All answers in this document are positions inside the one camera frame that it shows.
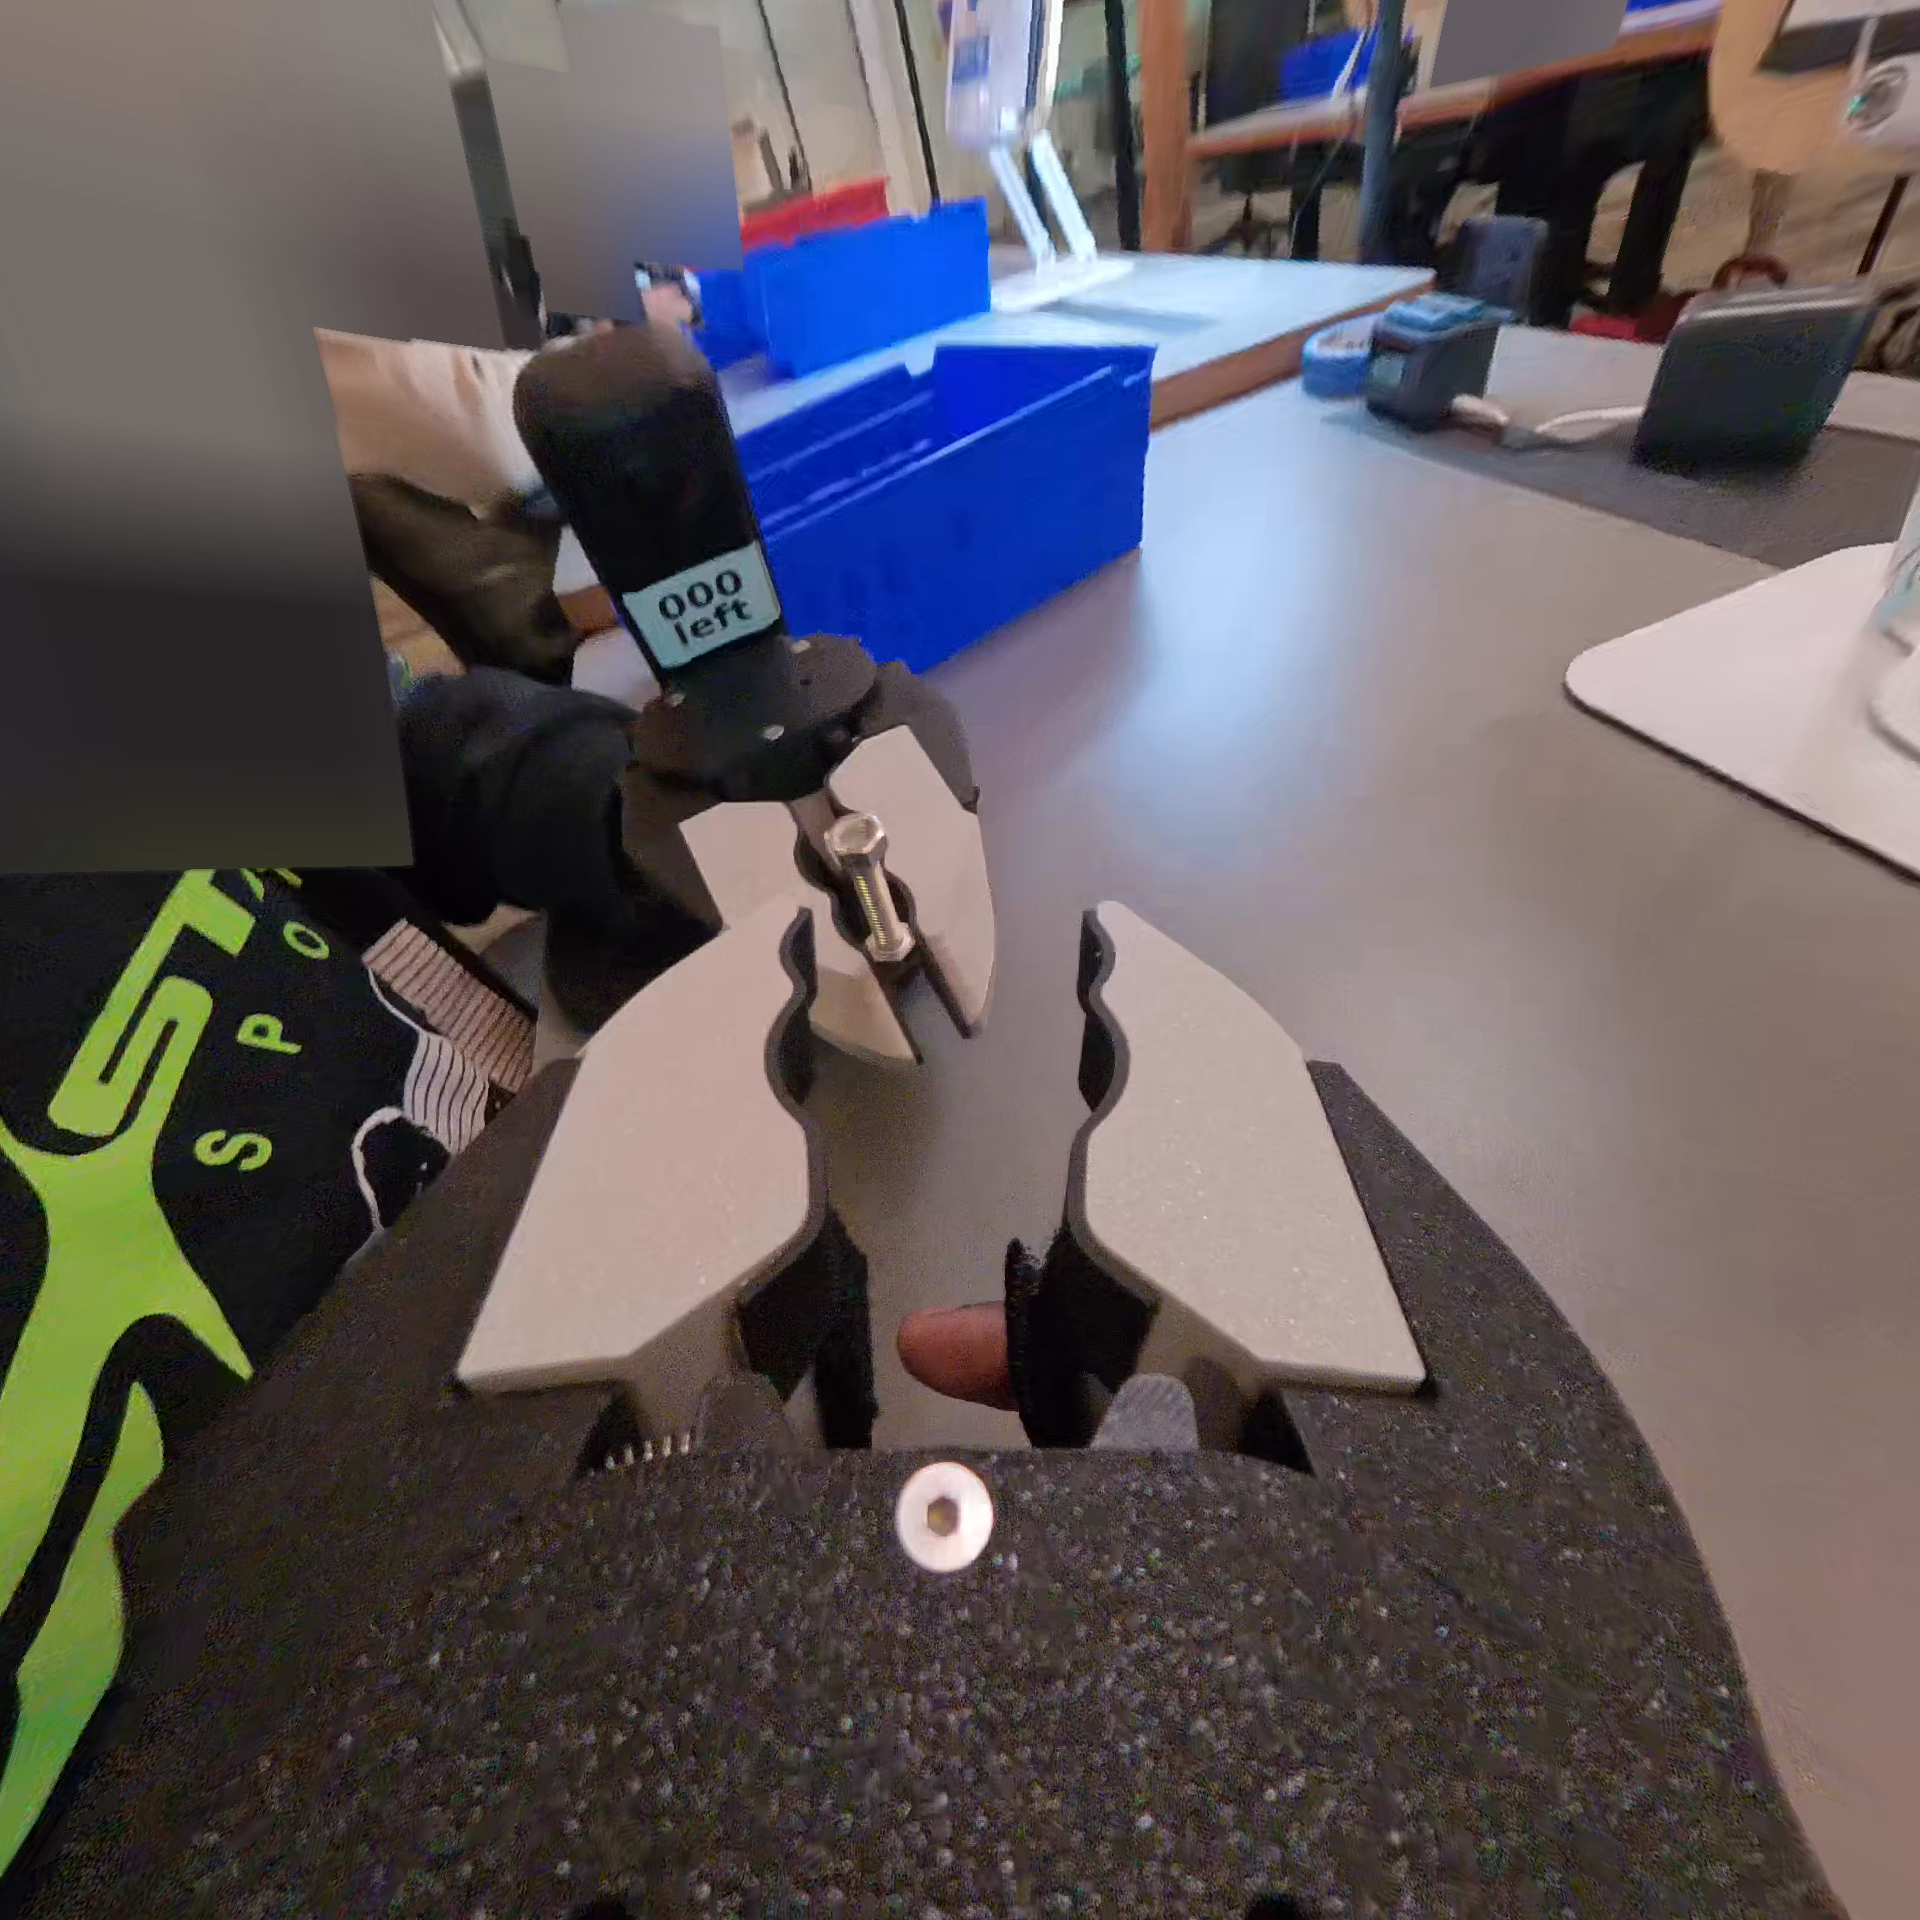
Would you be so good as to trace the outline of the sign board on white stand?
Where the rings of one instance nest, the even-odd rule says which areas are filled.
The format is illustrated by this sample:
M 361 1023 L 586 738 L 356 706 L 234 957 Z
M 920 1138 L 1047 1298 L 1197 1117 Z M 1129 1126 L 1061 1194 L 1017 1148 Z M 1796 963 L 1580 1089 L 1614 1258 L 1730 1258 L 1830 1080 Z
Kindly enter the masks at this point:
M 1720 3 L 1709 117 L 1753 178 L 1914 173 L 1914 3 Z M 1920 627 L 1912 493 L 1857 545 L 1674 613 L 1569 664 L 1599 718 L 1920 878 Z

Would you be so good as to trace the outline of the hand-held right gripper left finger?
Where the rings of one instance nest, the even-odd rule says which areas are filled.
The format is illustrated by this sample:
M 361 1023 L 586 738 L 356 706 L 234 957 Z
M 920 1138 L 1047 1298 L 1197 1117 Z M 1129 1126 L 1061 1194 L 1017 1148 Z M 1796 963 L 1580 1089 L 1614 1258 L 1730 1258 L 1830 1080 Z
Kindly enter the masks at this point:
M 810 1035 L 813 909 L 770 899 L 656 976 L 579 1053 L 456 1383 L 700 1399 L 742 1308 L 823 1227 L 823 1148 L 783 1080 Z

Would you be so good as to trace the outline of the person's right hand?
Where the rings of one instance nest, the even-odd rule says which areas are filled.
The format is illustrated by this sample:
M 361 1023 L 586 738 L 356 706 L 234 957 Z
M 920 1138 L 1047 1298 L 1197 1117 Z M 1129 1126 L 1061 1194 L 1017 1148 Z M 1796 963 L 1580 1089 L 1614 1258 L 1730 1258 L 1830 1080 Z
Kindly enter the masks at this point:
M 1004 1301 L 920 1308 L 903 1318 L 898 1357 L 944 1399 L 1017 1410 Z

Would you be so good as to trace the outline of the wooden office desk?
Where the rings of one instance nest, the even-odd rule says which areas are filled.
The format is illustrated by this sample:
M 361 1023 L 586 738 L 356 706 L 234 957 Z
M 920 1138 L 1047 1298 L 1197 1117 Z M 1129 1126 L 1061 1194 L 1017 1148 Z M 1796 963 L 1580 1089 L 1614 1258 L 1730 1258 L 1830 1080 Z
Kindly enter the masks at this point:
M 1699 57 L 1716 49 L 1716 37 L 1730 36 L 1726 18 L 1732 18 L 1732 16 L 1758 16 L 1764 36 L 1773 36 L 1780 18 L 1789 16 L 1789 0 L 1773 0 L 1773 3 L 1686 0 L 1686 3 L 1627 8 L 1622 36 L 1599 54 L 1555 57 L 1540 68 L 1512 68 L 1497 78 L 1470 78 L 1470 81 L 1447 81 L 1447 90 L 1418 81 L 1398 107 L 1398 134 L 1458 125 L 1458 124 L 1476 124 L 1496 107 L 1511 107 L 1519 96 L 1591 78 L 1591 74 Z M 1213 161 L 1213 157 L 1245 157 L 1245 150 L 1287 150 L 1301 141 L 1359 141 L 1364 134 L 1369 134 L 1369 96 L 1339 93 L 1339 96 L 1280 101 L 1280 107 L 1257 107 L 1257 111 L 1213 124 L 1184 141 L 1184 157 Z

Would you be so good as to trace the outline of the black and white printed trousers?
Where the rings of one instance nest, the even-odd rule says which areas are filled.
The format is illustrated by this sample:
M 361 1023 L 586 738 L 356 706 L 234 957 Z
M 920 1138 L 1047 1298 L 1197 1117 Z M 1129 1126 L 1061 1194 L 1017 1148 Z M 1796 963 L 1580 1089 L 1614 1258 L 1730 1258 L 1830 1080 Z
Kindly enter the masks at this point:
M 456 942 L 391 922 L 367 946 L 367 985 L 409 1063 L 356 1123 L 351 1175 L 376 1227 L 530 1089 L 535 1014 Z

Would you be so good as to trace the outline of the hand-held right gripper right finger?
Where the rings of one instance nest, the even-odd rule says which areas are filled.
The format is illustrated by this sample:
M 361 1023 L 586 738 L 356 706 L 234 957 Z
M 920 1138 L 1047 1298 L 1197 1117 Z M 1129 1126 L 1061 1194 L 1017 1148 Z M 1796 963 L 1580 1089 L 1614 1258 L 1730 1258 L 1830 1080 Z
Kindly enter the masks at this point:
M 1287 1387 L 1423 1398 L 1430 1371 L 1301 1045 L 1121 899 L 1082 915 L 1076 1006 L 1070 1383 L 1183 1383 L 1222 1450 Z

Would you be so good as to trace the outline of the thin steel bolt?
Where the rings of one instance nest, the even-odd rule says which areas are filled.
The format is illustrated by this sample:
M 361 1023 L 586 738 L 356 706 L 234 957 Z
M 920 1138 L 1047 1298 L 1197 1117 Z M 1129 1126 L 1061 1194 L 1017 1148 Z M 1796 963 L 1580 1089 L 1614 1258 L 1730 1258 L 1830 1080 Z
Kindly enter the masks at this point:
M 920 933 L 913 909 L 903 904 L 892 888 L 892 860 L 879 878 L 848 878 L 827 860 L 827 878 L 838 895 L 848 899 L 848 915 L 859 922 L 859 949 L 870 962 L 884 976 L 905 976 L 920 963 Z

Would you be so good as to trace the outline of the black hoodie with green print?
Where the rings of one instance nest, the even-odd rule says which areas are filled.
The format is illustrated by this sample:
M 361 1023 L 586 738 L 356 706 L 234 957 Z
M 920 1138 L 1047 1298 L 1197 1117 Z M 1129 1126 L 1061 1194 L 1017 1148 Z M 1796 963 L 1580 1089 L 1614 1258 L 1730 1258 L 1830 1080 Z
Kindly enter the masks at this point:
M 120 1530 L 388 1236 L 351 1138 L 409 1063 L 391 922 L 425 909 L 384 878 L 0 888 L 5 1862 L 120 1684 Z

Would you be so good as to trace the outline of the red plastic bin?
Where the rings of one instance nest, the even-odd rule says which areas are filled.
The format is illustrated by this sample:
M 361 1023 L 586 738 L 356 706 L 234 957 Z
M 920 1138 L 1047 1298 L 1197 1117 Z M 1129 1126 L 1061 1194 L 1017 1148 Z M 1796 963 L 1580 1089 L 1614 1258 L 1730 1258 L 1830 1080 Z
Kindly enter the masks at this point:
M 827 231 L 859 231 L 892 215 L 887 178 L 813 185 L 794 195 L 774 195 L 742 215 L 742 251 L 781 251 Z

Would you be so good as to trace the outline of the small black and blue device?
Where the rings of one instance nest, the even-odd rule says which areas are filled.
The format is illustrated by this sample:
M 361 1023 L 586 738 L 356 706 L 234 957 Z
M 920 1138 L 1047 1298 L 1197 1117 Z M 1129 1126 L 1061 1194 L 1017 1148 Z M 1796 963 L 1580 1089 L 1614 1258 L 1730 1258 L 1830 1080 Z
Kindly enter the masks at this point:
M 1435 429 L 1458 396 L 1484 396 L 1511 310 L 1463 292 L 1418 292 L 1383 310 L 1364 404 Z

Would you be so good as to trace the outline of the dark grey box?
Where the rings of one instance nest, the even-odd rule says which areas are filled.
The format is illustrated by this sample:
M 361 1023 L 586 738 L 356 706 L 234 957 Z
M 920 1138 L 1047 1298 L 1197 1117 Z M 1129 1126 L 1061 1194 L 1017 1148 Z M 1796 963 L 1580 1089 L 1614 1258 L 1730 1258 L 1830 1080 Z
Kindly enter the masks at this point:
M 1879 315 L 1866 277 L 1699 292 L 1674 320 L 1629 458 L 1764 469 L 1808 458 Z

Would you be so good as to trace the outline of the standing banner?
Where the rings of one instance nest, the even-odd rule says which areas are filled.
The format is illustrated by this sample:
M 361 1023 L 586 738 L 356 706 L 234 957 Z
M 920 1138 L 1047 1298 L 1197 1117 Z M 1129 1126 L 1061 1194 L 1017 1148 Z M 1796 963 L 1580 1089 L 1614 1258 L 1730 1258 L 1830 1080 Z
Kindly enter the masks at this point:
M 944 135 L 983 157 L 1028 270 L 994 277 L 994 315 L 1037 315 L 1134 273 L 1102 256 L 1047 134 L 1061 0 L 954 0 L 944 31 Z

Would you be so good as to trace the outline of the wood-edged grey board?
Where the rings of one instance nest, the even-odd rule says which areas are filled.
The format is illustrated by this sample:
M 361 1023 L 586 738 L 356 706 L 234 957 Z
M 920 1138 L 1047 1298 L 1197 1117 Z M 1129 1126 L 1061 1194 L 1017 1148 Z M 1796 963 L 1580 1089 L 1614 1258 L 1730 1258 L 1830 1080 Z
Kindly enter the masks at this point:
M 1377 320 L 1426 287 L 1435 287 L 1430 270 L 1137 256 L 1108 286 L 988 315 L 988 341 L 1153 346 L 1153 429 L 1159 429 L 1298 376 L 1314 333 Z

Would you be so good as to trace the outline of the blue divided plastic bin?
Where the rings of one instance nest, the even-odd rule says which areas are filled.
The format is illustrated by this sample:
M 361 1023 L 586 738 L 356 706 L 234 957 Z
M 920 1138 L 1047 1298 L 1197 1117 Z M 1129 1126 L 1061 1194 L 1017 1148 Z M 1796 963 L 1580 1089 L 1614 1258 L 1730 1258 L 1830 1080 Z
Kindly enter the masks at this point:
M 1153 346 L 936 341 L 733 434 L 800 631 L 924 669 L 1142 545 Z

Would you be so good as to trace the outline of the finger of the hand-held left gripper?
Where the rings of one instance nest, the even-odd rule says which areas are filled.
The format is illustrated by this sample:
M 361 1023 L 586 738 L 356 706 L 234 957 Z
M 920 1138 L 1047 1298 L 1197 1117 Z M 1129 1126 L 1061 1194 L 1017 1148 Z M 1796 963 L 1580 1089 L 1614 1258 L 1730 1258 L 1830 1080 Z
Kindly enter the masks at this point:
M 884 976 L 838 922 L 838 889 L 804 870 L 804 827 L 783 804 L 709 804 L 688 817 L 688 850 L 700 870 L 722 927 L 742 927 L 765 904 L 810 904 L 813 915 L 813 1039 L 879 1068 L 917 1068 L 913 1045 Z
M 827 778 L 843 813 L 887 833 L 887 878 L 913 899 L 917 946 L 958 1035 L 994 1006 L 994 888 L 978 817 L 954 796 L 913 729 L 863 738 Z

